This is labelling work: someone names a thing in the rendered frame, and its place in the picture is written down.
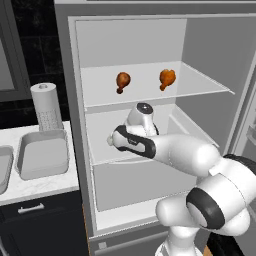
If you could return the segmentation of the dark brown chicken drumstick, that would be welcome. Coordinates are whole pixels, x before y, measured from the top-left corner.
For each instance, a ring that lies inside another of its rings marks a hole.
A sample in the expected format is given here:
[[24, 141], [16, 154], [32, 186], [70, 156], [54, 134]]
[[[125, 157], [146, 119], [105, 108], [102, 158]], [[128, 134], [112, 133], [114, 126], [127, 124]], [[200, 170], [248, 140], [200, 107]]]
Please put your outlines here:
[[123, 93], [123, 89], [129, 85], [131, 81], [131, 77], [128, 73], [126, 72], [120, 72], [117, 75], [116, 78], [116, 83], [117, 83], [117, 93], [118, 94], [122, 94]]

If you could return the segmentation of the orange brown chicken drumstick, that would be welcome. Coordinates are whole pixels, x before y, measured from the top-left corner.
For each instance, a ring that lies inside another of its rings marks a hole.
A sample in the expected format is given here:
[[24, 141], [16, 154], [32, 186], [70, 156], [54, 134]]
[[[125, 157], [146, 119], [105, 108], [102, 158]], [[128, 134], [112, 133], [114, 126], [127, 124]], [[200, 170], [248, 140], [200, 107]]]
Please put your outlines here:
[[174, 70], [164, 69], [159, 76], [161, 85], [160, 90], [164, 91], [167, 86], [172, 85], [176, 80], [176, 74]]

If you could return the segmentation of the grey tupperware container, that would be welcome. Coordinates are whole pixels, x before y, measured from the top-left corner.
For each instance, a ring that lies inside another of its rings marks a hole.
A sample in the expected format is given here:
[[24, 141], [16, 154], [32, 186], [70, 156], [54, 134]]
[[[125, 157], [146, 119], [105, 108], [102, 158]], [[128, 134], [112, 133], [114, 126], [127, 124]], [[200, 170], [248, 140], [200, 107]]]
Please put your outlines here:
[[14, 155], [11, 146], [0, 146], [0, 195], [8, 187]]
[[22, 180], [64, 174], [68, 167], [69, 149], [65, 130], [31, 132], [21, 138], [16, 170]]

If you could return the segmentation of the clear glass fridge shelf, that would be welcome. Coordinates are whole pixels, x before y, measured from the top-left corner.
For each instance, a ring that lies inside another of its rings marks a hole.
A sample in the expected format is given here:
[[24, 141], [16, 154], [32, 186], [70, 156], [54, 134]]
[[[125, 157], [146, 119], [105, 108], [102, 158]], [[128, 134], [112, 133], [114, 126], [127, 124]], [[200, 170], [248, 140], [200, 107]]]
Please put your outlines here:
[[[176, 80], [161, 91], [159, 76], [165, 68], [175, 71]], [[126, 72], [131, 77], [122, 94], [116, 92], [116, 78], [120, 72]], [[233, 89], [182, 61], [82, 68], [81, 82], [86, 107], [220, 92], [233, 93]]]
[[[203, 131], [181, 108], [175, 104], [157, 105], [154, 109], [154, 123], [161, 135], [189, 134], [210, 144], [218, 144]], [[86, 116], [87, 138], [94, 165], [136, 158], [130, 152], [120, 152], [107, 143], [107, 137], [124, 123], [130, 110], [118, 110]]]

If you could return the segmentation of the white paper towel roll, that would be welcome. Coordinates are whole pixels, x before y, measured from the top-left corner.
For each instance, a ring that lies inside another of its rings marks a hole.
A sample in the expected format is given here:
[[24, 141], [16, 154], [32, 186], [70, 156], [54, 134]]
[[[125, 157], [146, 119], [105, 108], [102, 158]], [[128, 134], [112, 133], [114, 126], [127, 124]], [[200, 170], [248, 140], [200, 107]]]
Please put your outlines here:
[[63, 129], [62, 117], [54, 83], [43, 82], [30, 88], [40, 131]]

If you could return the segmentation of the open grey fridge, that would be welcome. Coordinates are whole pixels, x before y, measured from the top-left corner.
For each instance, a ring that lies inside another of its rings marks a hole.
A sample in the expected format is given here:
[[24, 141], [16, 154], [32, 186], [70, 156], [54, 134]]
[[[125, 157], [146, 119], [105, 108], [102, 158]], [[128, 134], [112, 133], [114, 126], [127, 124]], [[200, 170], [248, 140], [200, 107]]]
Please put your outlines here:
[[54, 0], [70, 123], [89, 238], [157, 223], [154, 208], [193, 178], [140, 157], [94, 165], [86, 116], [137, 102], [86, 107], [81, 69], [182, 61], [231, 92], [144, 101], [175, 104], [228, 149], [256, 67], [256, 1]]

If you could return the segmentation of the black drawer front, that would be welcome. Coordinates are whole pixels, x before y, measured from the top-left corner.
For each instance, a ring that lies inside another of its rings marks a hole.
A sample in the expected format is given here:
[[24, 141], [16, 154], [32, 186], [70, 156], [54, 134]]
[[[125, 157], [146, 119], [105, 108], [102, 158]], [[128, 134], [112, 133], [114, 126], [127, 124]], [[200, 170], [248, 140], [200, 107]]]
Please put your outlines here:
[[[43, 203], [45, 208], [19, 214], [20, 207], [30, 208]], [[15, 204], [0, 206], [0, 223], [18, 221], [25, 218], [44, 216], [46, 214], [59, 213], [68, 210], [75, 210], [81, 207], [81, 194], [79, 191], [66, 192], [33, 200], [23, 201]]]

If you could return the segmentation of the grey fridge freezer drawer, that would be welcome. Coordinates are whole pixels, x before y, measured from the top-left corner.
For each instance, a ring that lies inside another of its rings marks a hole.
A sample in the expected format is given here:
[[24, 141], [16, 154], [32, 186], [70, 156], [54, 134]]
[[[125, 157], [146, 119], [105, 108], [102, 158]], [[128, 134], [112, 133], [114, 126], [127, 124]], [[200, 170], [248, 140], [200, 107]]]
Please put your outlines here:
[[91, 256], [155, 256], [168, 235], [160, 224], [141, 225], [89, 238]]

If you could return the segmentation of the grey fridge door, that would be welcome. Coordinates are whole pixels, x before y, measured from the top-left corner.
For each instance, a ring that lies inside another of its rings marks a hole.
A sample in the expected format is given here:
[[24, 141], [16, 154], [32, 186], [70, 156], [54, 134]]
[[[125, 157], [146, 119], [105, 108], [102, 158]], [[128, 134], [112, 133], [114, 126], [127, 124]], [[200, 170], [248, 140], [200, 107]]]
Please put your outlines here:
[[256, 162], [256, 67], [253, 71], [228, 152]]

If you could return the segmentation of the grey wall cabinet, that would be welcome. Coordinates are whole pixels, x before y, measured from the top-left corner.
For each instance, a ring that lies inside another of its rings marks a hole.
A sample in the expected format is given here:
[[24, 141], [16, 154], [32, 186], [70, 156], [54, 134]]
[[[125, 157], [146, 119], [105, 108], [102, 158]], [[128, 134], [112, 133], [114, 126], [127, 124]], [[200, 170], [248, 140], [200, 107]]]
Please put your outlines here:
[[30, 97], [30, 81], [12, 3], [0, 0], [0, 102]]

